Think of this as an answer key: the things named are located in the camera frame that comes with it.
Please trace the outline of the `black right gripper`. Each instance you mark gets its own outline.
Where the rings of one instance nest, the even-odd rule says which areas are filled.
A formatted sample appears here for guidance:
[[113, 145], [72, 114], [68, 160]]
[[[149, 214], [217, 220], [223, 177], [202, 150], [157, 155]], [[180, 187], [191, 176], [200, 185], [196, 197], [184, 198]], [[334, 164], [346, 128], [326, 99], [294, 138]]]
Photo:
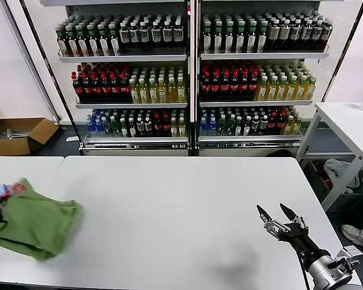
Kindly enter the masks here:
[[304, 218], [282, 203], [280, 203], [280, 208], [290, 224], [284, 225], [272, 219], [260, 205], [257, 205], [259, 216], [266, 231], [274, 238], [290, 243], [303, 262], [315, 262], [324, 256], [324, 250], [320, 249], [309, 237], [309, 227]]

